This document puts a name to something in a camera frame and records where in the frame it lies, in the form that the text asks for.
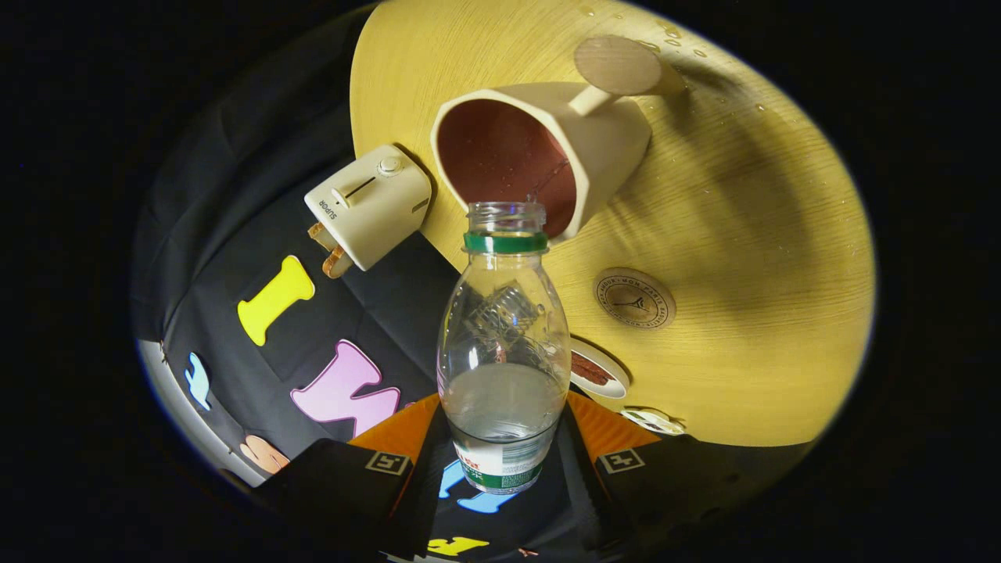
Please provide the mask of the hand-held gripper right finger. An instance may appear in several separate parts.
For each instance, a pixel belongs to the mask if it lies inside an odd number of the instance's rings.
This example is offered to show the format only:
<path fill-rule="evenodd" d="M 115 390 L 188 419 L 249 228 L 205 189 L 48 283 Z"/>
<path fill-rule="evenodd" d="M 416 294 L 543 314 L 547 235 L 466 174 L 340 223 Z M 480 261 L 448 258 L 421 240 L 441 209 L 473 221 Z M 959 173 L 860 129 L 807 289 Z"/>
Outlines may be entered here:
<path fill-rule="evenodd" d="M 566 396 L 555 442 L 590 558 L 654 555 L 760 488 L 724 446 L 658 437 L 579 393 Z"/>

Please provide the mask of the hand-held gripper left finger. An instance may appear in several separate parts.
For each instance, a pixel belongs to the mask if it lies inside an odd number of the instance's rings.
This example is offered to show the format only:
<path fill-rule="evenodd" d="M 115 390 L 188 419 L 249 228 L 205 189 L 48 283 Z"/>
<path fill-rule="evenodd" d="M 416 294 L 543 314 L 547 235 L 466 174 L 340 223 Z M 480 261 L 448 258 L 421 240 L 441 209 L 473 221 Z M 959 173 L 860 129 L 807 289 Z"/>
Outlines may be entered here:
<path fill-rule="evenodd" d="M 439 396 L 405 407 L 347 443 L 319 439 L 254 490 L 322 545 L 400 559 L 429 552 L 450 437 Z"/>

